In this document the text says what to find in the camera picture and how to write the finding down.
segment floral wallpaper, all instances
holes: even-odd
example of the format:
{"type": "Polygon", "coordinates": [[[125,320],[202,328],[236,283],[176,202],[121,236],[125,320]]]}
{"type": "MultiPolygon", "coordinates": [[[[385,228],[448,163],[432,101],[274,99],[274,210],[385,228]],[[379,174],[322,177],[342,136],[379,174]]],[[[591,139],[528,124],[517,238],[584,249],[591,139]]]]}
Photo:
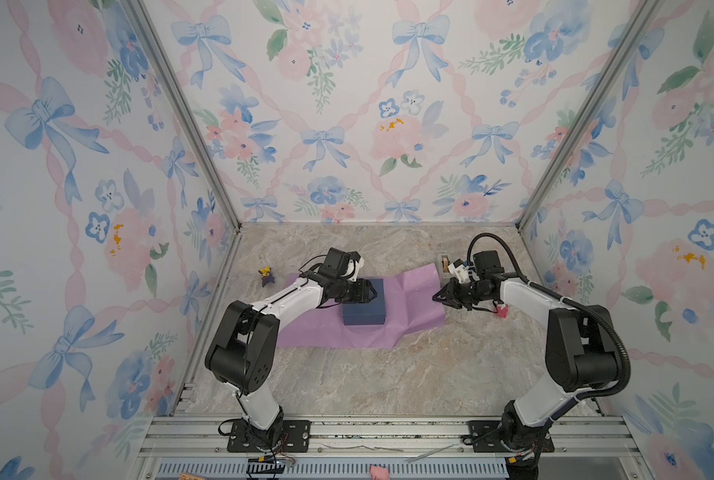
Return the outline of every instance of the floral wallpaper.
{"type": "Polygon", "coordinates": [[[664,2],[542,203],[523,234],[544,283],[629,349],[604,404],[656,478],[714,480],[714,2],[664,2]]]}
{"type": "Polygon", "coordinates": [[[516,220],[637,6],[144,3],[241,220],[323,223],[516,220]]]}
{"type": "Polygon", "coordinates": [[[0,2],[0,480],[124,478],[229,244],[115,0],[0,2]]]}

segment black bracket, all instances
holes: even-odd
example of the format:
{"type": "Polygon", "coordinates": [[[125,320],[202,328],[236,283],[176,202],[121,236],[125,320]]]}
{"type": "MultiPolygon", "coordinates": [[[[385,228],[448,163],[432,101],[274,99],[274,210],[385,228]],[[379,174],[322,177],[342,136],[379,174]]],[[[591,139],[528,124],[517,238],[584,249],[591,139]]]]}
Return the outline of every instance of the black bracket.
{"type": "MultiPolygon", "coordinates": [[[[309,450],[309,428],[311,425],[309,420],[283,420],[283,432],[280,435],[283,443],[280,449],[285,453],[306,453],[309,450]]],[[[268,450],[268,445],[259,445],[256,442],[256,437],[251,434],[247,422],[232,422],[227,452],[257,453],[268,450]]]]}
{"type": "MultiPolygon", "coordinates": [[[[485,435],[488,432],[492,432],[498,428],[498,424],[501,423],[499,420],[470,420],[467,424],[469,425],[469,437],[467,438],[477,438],[480,435],[485,435]]],[[[504,453],[511,452],[501,444],[501,439],[498,434],[493,437],[486,437],[477,442],[471,444],[475,453],[504,453]]],[[[554,443],[552,442],[552,437],[547,434],[544,440],[544,446],[542,451],[554,452],[554,443]]]]}

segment purple tissue paper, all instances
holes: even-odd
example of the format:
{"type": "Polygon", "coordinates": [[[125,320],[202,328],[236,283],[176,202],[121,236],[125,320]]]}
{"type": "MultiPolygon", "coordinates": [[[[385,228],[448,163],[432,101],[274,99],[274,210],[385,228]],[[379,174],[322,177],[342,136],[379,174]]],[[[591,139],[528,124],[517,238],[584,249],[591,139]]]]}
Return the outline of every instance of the purple tissue paper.
{"type": "MultiPolygon", "coordinates": [[[[288,276],[290,285],[298,276],[288,276]]],[[[346,326],[342,306],[310,310],[279,332],[277,346],[320,346],[342,349],[390,349],[406,333],[445,324],[445,309],[432,302],[440,290],[435,264],[384,277],[386,322],[383,325],[346,326]]]]}

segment small figurine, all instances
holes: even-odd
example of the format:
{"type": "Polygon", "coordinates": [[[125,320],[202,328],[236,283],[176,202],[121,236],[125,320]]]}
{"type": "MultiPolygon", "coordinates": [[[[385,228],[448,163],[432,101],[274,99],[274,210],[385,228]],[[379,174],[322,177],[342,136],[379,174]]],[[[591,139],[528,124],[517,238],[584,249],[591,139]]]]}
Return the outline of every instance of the small figurine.
{"type": "Polygon", "coordinates": [[[274,283],[274,275],[272,275],[272,269],[268,266],[263,267],[259,270],[261,274],[261,286],[266,286],[266,283],[274,283]]]}

